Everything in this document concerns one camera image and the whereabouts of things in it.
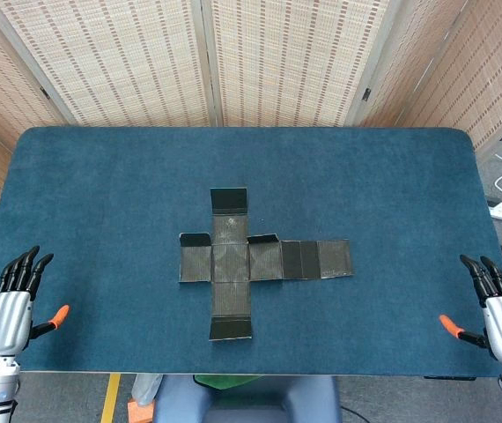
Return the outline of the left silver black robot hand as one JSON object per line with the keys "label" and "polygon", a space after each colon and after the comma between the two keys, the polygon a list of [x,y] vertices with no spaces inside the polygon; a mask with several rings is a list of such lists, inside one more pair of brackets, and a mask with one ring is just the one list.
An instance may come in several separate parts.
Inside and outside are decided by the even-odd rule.
{"label": "left silver black robot hand", "polygon": [[0,274],[0,357],[16,357],[29,342],[57,330],[70,312],[63,305],[44,323],[33,324],[33,305],[42,274],[53,260],[52,254],[38,259],[38,246],[32,247],[5,265]]}

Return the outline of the black foldable cardboard box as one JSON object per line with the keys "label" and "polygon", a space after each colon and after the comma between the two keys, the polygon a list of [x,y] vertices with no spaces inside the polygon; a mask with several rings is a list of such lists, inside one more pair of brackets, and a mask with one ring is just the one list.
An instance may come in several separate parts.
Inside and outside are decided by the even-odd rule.
{"label": "black foldable cardboard box", "polygon": [[249,235],[247,189],[212,188],[212,233],[180,234],[180,282],[211,285],[209,340],[253,336],[255,281],[318,280],[353,274],[347,240],[282,241]]}

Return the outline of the yellow floor tape strip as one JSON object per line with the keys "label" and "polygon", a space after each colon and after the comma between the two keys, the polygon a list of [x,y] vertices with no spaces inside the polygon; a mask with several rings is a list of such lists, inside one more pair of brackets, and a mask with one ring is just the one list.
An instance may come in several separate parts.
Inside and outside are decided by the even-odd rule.
{"label": "yellow floor tape strip", "polygon": [[100,416],[100,423],[113,423],[114,410],[118,397],[121,374],[112,373],[108,377],[107,391]]}

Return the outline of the grey plastic bag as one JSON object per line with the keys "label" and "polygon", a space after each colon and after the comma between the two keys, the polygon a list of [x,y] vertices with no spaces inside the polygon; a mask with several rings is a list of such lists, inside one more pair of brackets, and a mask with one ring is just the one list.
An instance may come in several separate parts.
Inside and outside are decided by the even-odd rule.
{"label": "grey plastic bag", "polygon": [[138,406],[149,405],[155,398],[162,382],[162,374],[139,373],[131,389],[131,396]]}

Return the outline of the orange block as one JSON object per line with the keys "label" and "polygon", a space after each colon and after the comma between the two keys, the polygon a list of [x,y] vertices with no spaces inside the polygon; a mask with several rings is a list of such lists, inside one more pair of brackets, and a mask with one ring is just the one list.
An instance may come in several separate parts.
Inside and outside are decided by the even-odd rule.
{"label": "orange block", "polygon": [[128,401],[128,423],[152,423],[155,401],[140,405],[134,399]]}

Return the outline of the green cloth piece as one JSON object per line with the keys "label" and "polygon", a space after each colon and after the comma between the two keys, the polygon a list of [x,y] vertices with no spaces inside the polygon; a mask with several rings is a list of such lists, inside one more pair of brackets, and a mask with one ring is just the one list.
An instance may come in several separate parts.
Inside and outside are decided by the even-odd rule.
{"label": "green cloth piece", "polygon": [[195,383],[214,390],[236,388],[258,379],[260,375],[194,375]]}

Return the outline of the blue robot torso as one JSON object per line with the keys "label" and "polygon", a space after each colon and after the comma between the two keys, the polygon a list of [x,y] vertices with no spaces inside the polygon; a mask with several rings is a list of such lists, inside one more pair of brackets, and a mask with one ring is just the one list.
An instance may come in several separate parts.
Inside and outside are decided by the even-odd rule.
{"label": "blue robot torso", "polygon": [[342,423],[342,414],[333,376],[265,375],[218,390],[165,375],[152,423]]}

